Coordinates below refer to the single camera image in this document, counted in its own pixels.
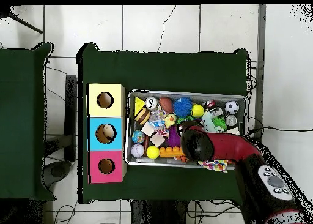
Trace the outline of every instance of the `white ball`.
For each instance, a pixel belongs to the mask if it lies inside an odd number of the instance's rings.
[[[235,101],[227,102],[225,105],[225,112],[228,114],[235,114],[239,110],[239,105]]]
[[[142,157],[144,154],[144,147],[140,144],[135,144],[133,147],[131,147],[131,154],[134,157]]]

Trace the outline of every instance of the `green toy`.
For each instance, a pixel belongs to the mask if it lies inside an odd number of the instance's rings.
[[[212,122],[214,123],[215,127],[220,126],[223,130],[227,130],[227,124],[226,124],[224,118],[215,117],[212,119]]]
[[[177,124],[181,124],[184,121],[193,121],[193,117],[192,116],[180,117],[177,119]]]

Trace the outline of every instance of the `yellow cube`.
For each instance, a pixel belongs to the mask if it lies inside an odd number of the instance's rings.
[[[121,84],[87,84],[86,88],[90,117],[125,116],[125,88]]]

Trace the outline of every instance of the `soccer ball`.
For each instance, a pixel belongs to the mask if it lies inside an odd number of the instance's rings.
[[[235,114],[239,110],[239,105],[235,101],[227,102],[225,105],[225,112],[228,114]]]

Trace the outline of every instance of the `blue spiky ball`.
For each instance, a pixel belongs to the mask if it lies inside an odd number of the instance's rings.
[[[186,117],[190,114],[193,101],[189,97],[181,97],[173,102],[174,113],[177,117]]]

